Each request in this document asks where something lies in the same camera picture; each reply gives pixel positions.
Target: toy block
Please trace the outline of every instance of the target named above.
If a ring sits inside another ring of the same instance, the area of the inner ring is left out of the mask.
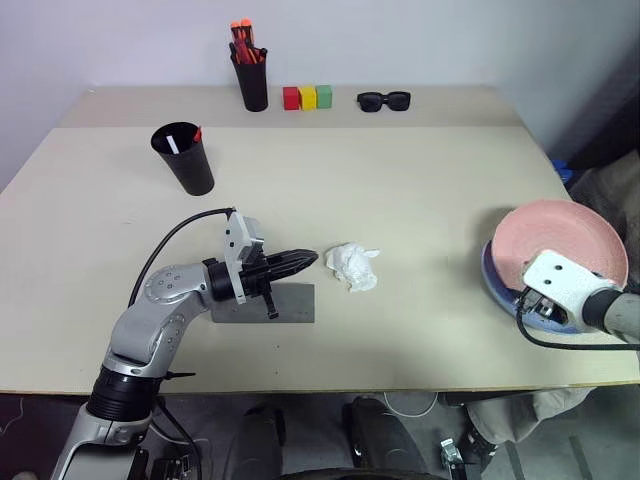
[[[331,85],[316,85],[316,98],[318,108],[331,108]]]
[[[300,108],[314,110],[316,108],[316,89],[314,87],[299,87]]]
[[[298,110],[300,106],[300,100],[298,98],[297,87],[283,87],[282,99],[285,110]]]

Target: red block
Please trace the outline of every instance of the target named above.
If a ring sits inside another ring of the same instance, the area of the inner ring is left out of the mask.
[[[298,100],[298,87],[283,87],[282,98],[285,110],[298,110],[300,101]]]

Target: black cable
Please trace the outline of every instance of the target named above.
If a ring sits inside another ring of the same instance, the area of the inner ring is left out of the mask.
[[[149,268],[151,268],[151,264],[153,264],[153,261],[156,259],[160,251],[164,248],[164,246],[171,239],[171,237],[173,237],[176,233],[178,233],[178,231],[181,230],[183,227],[189,225],[191,222],[198,220],[199,218],[208,217],[211,215],[221,215],[221,214],[225,214],[227,218],[229,218],[231,216],[231,213],[233,213],[234,211],[235,211],[234,208],[218,208],[216,210],[206,210],[204,212],[196,213],[195,215],[187,218],[186,220],[183,220],[178,225],[173,227],[171,231],[167,233],[165,237],[162,239],[162,241],[158,244],[158,246],[153,251],[153,253],[151,253],[151,255],[149,256],[149,259],[147,260],[147,263],[144,264],[144,267],[142,267],[142,270],[138,275],[136,283],[133,286],[133,291],[131,292],[131,296],[129,297],[129,304],[127,305],[127,307],[130,307],[135,303],[136,297],[138,296],[138,291],[140,291],[140,287],[142,286],[144,277],[146,277],[147,273],[149,272]]]
[[[518,299],[518,305],[516,306],[516,324],[518,325],[518,330],[520,333],[529,340],[531,343],[539,345],[541,347],[547,348],[556,348],[558,350],[597,350],[597,351],[607,351],[607,350],[640,350],[640,344],[631,344],[631,345],[618,345],[618,344],[596,344],[596,345],[573,345],[570,343],[554,343],[554,342],[545,342],[544,340],[538,340],[535,337],[532,337],[527,329],[524,326],[522,321],[522,311],[524,309],[524,300],[527,294],[531,291],[531,288],[527,287],[524,289],[520,298]]]
[[[202,480],[202,456],[200,455],[200,450],[198,450],[198,447],[193,441],[193,438],[191,438],[191,436],[187,433],[180,422],[176,420],[176,417],[171,414],[165,404],[164,398],[158,397],[156,405],[158,405],[158,408],[164,414],[164,416],[167,417],[167,420],[171,422],[171,425],[173,425],[174,428],[180,433],[180,435],[182,435],[182,438],[184,438],[185,441],[189,443],[189,446],[193,450],[193,455],[196,457],[196,478],[197,480]]]

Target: black sunglasses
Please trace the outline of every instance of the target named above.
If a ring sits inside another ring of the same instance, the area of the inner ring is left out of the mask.
[[[365,92],[358,94],[358,103],[363,112],[377,112],[382,108],[382,104],[396,112],[409,109],[411,94],[409,92],[389,92],[383,95],[380,92]]]

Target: yellow block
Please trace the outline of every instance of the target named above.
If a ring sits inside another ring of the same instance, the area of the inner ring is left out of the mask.
[[[314,110],[317,105],[315,87],[298,87],[300,108],[302,110]]]

